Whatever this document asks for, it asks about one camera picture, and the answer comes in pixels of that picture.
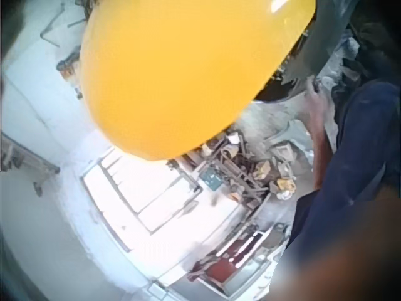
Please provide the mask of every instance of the dark object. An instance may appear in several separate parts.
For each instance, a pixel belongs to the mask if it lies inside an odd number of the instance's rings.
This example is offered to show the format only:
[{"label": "dark object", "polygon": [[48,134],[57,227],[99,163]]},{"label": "dark object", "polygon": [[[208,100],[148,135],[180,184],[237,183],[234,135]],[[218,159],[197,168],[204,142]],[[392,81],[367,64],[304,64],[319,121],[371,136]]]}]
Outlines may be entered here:
[{"label": "dark object", "polygon": [[43,195],[42,187],[37,182],[33,183],[33,188],[35,189],[37,196],[41,197]]},{"label": "dark object", "polygon": [[259,103],[283,102],[305,90],[334,52],[358,0],[316,0],[316,14],[289,57],[256,95]]},{"label": "dark object", "polygon": [[85,18],[88,21],[93,9],[98,4],[98,0],[75,0],[75,4],[83,6],[85,10]]},{"label": "dark object", "polygon": [[212,167],[206,169],[201,175],[200,178],[205,182],[206,185],[212,190],[216,191],[219,189],[221,184],[223,183],[222,178],[217,174],[216,170]]}]

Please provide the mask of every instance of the window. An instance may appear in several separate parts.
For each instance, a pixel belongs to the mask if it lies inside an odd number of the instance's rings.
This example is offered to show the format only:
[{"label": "window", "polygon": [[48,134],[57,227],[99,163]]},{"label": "window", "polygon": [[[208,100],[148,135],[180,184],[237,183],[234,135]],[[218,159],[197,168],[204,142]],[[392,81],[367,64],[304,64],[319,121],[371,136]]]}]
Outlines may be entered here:
[{"label": "window", "polygon": [[114,148],[83,182],[124,249],[134,249],[189,204],[200,189],[167,161],[149,162]]}]

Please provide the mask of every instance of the yellow hard hat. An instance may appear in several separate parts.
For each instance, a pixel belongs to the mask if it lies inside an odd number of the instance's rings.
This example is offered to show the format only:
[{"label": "yellow hard hat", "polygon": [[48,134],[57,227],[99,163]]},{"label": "yellow hard hat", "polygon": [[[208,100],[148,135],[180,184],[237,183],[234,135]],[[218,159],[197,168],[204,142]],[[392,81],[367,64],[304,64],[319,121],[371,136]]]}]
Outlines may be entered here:
[{"label": "yellow hard hat", "polygon": [[286,58],[315,0],[101,0],[81,84],[104,134],[148,160],[233,123]]}]

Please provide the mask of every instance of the metal bar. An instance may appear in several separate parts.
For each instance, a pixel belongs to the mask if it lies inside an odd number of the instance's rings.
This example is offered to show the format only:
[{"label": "metal bar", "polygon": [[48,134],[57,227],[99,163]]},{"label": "metal bar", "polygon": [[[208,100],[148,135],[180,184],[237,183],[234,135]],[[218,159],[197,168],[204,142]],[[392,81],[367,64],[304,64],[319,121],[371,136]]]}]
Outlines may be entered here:
[{"label": "metal bar", "polygon": [[83,23],[83,22],[85,22],[85,21],[86,21],[86,18],[85,18],[85,19],[82,19],[82,20],[79,20],[79,21],[76,21],[76,22],[73,22],[73,23],[67,25],[67,28],[73,27],[73,26],[78,25],[78,24],[80,24],[80,23]]},{"label": "metal bar", "polygon": [[32,152],[31,150],[27,149],[25,146],[19,144],[18,142],[12,140],[10,137],[8,137],[6,134],[4,134],[3,132],[1,132],[1,147],[3,148],[3,145],[12,145],[13,149],[16,150],[18,153],[20,153],[21,155],[25,156],[25,157],[30,157],[32,159],[34,159],[35,161],[38,161],[40,164],[43,164],[44,166],[46,166],[46,168],[55,173],[58,174],[60,172],[60,167],[54,165],[53,163],[50,163],[49,161],[47,161],[46,159],[42,158],[41,156],[35,154],[34,152]]},{"label": "metal bar", "polygon": [[40,32],[40,35],[39,35],[41,39],[49,42],[50,44],[52,44],[56,47],[60,47],[60,45],[45,38],[44,35],[53,29],[53,23],[56,21],[56,19],[58,17],[61,16],[61,14],[64,12],[64,10],[65,10],[65,4],[64,4],[64,2],[62,2],[61,6],[60,6],[60,10],[57,12],[56,16],[54,16],[54,18],[49,22],[49,24],[44,28],[44,30],[42,30],[42,32]]},{"label": "metal bar", "polygon": [[165,222],[162,223],[160,226],[158,226],[156,229],[154,229],[150,234],[156,233],[159,229],[161,229],[161,227],[163,227],[165,224],[167,224],[169,221],[171,221],[173,218],[175,218],[182,210],[184,210],[184,208],[185,208],[190,202],[192,202],[195,198],[197,198],[198,195],[200,195],[200,194],[202,193],[202,191],[203,191],[203,188],[199,186],[199,188],[196,189],[196,190],[194,191],[195,193],[194,193],[189,199],[187,199],[187,200],[185,201],[183,207],[181,207],[181,208],[178,209],[176,212],[174,212],[174,213],[172,214],[172,216],[171,216],[167,221],[165,221]]},{"label": "metal bar", "polygon": [[100,167],[100,169],[103,171],[106,179],[110,182],[110,184],[112,185],[112,187],[114,188],[115,192],[118,194],[118,197],[123,201],[123,203],[128,207],[128,210],[137,218],[137,220],[141,223],[142,226],[145,227],[146,230],[148,230],[149,232],[151,232],[146,225],[140,220],[138,213],[135,212],[135,210],[131,207],[130,203],[127,201],[127,199],[125,198],[125,196],[122,194],[121,190],[119,190],[118,186],[115,184],[115,181],[113,180],[113,178],[111,177],[111,175],[109,175],[109,173],[107,172],[107,170],[101,165],[98,164],[98,166]]},{"label": "metal bar", "polygon": [[240,185],[245,187],[245,190],[251,194],[255,199],[257,199],[259,202],[261,202],[261,198],[253,191],[251,187],[249,187],[248,183],[242,180],[241,178],[237,177],[232,171],[230,171],[224,164],[220,163],[220,161],[215,160],[220,169],[222,169],[228,176],[232,177],[235,179]]},{"label": "metal bar", "polygon": [[151,200],[145,207],[143,207],[138,214],[140,214],[143,210],[145,210],[146,208],[148,208],[154,201],[156,201],[159,197],[161,197],[163,195],[163,193],[165,193],[167,190],[169,190],[171,187],[173,187],[174,185],[176,185],[180,180],[182,179],[182,176],[177,177],[174,181],[172,181],[166,189],[163,190],[163,192],[159,193],[157,195],[157,197],[153,198],[153,200]]}]

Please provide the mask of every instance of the metal frame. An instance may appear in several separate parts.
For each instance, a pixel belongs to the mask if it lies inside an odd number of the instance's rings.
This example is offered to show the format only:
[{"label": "metal frame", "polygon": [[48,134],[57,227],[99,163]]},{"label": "metal frame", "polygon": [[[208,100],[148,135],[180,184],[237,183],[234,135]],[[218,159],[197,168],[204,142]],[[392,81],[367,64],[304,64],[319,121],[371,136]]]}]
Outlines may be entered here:
[{"label": "metal frame", "polygon": [[[85,190],[88,192],[88,194],[90,195],[92,201],[95,203],[96,208],[100,211],[99,207],[97,206],[96,201],[93,199],[93,196],[90,193],[90,189],[89,187],[86,185],[85,183],[85,177],[86,175],[95,167],[95,166],[99,166],[99,168],[102,170],[103,175],[106,177],[106,179],[108,180],[108,182],[110,183],[110,185],[112,186],[112,188],[115,190],[115,192],[117,193],[118,197],[122,200],[122,202],[124,203],[124,205],[128,208],[128,210],[134,215],[134,217],[139,221],[139,223],[149,232],[150,235],[153,235],[154,233],[156,233],[159,229],[161,229],[163,226],[165,226],[169,221],[171,221],[172,219],[174,219],[191,201],[193,201],[196,197],[198,197],[198,195],[203,191],[203,188],[198,185],[198,183],[190,176],[188,175],[183,169],[181,169],[180,167],[177,167],[177,171],[179,172],[179,176],[173,180],[170,185],[163,191],[161,192],[158,196],[156,196],[155,198],[153,198],[153,200],[151,200],[145,207],[143,207],[139,212],[136,212],[132,207],[131,204],[127,201],[126,197],[123,195],[123,193],[121,192],[121,190],[118,188],[117,183],[115,182],[115,180],[113,179],[112,175],[109,173],[109,169],[111,167],[113,167],[121,158],[122,156],[116,158],[107,168],[104,167],[102,165],[103,160],[112,153],[112,151],[115,148],[111,148],[110,150],[108,150],[106,152],[105,155],[101,156],[94,164],[92,164],[85,172],[84,174],[81,176],[81,181],[85,187]],[[166,191],[168,191],[171,187],[173,187],[174,185],[176,185],[181,179],[185,179],[189,185],[194,189],[193,190],[193,194],[185,201],[184,205],[178,209],[177,211],[175,211],[169,219],[165,220],[163,223],[161,223],[160,225],[158,225],[158,227],[156,227],[156,229],[154,230],[149,230],[148,227],[145,225],[145,223],[140,219],[139,214],[141,212],[143,212],[144,210],[146,210],[153,202],[155,202],[159,197],[161,197]],[[110,230],[110,232],[112,233],[113,237],[116,238],[116,240],[119,242],[120,245],[122,245],[123,249],[127,252],[131,251],[132,249],[129,248],[124,242],[123,240],[119,237],[119,235],[115,232],[115,230],[113,230],[112,226],[109,224],[109,222],[105,219],[103,213],[101,212],[101,216],[102,216],[102,221],[104,224],[106,224],[106,227],[108,228],[108,230]]]}]

